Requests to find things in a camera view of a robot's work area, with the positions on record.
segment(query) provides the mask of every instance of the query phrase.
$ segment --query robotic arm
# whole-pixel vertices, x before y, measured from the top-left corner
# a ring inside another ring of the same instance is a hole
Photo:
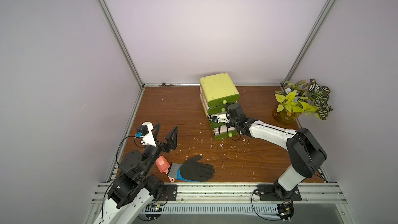
[[[289,153],[291,165],[273,186],[273,193],[278,199],[289,199],[294,188],[305,178],[311,178],[327,158],[325,151],[305,128],[297,131],[289,130],[266,124],[255,118],[247,118],[238,103],[229,105],[226,112],[228,128],[235,127],[241,135],[264,139]]]
[[[177,146],[178,127],[165,137],[167,143],[157,141],[160,124],[152,126],[145,122],[137,128],[137,138],[142,144],[150,144],[144,153],[138,150],[129,152],[120,163],[121,173],[103,201],[102,210],[94,224],[131,223],[143,208],[163,193],[163,182],[154,175],[148,176],[161,152],[170,152]]]

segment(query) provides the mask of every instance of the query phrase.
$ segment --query wooden table surface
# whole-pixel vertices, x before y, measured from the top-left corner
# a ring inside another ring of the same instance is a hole
[[[247,117],[278,127],[298,129],[296,123],[281,125],[271,116],[276,104],[274,91],[280,90],[279,87],[237,89],[241,95],[238,102]],[[164,137],[178,126],[177,149],[162,155],[169,163],[184,163],[186,159],[202,154],[199,162],[211,164],[216,170],[209,182],[273,183],[289,167],[291,163],[287,151],[265,140],[247,136],[237,141],[230,138],[214,140],[199,97],[199,87],[147,87],[130,135],[135,135],[136,127],[143,122],[152,122],[153,125],[161,123],[158,141],[165,142]],[[123,157],[132,150],[143,152],[130,138]],[[164,182],[169,181],[156,166],[152,173]],[[323,181],[313,176],[305,182]]]

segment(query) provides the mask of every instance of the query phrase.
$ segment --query white wall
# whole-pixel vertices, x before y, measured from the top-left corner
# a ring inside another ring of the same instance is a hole
[[[144,83],[281,82],[326,0],[106,0]]]
[[[396,223],[398,0],[338,0],[293,81],[330,87],[326,121],[301,117],[359,223]]]
[[[0,9],[0,223],[81,223],[138,86],[95,0]]]

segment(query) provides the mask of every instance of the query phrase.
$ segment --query black glove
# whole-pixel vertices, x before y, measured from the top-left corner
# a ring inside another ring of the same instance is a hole
[[[215,170],[210,164],[198,163],[200,159],[202,156],[192,157],[183,164],[172,163],[167,175],[187,182],[206,182],[213,178]]]

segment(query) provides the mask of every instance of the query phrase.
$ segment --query pink scoop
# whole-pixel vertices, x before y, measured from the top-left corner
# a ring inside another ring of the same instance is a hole
[[[158,169],[160,172],[165,172],[166,174],[169,173],[169,168],[170,168],[170,164],[167,162],[166,158],[164,158],[163,156],[160,156],[157,160],[156,160],[156,165],[158,166]],[[174,178],[169,177],[170,181],[173,183],[174,182]]]

